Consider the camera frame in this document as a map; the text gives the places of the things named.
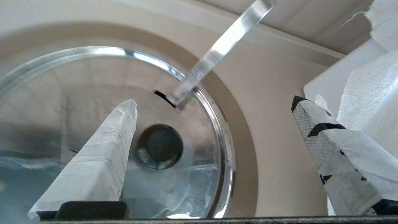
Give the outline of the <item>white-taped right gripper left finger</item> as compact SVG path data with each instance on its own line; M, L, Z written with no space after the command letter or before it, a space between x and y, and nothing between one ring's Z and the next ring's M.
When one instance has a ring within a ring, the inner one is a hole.
M133 99L117 105L28 212L58 211L67 202L119 201L137 125Z

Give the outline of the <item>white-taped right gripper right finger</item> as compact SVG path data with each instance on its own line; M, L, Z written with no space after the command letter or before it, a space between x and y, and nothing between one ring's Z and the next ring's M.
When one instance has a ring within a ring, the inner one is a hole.
M294 96L292 114L334 215L397 215L397 159L324 108Z

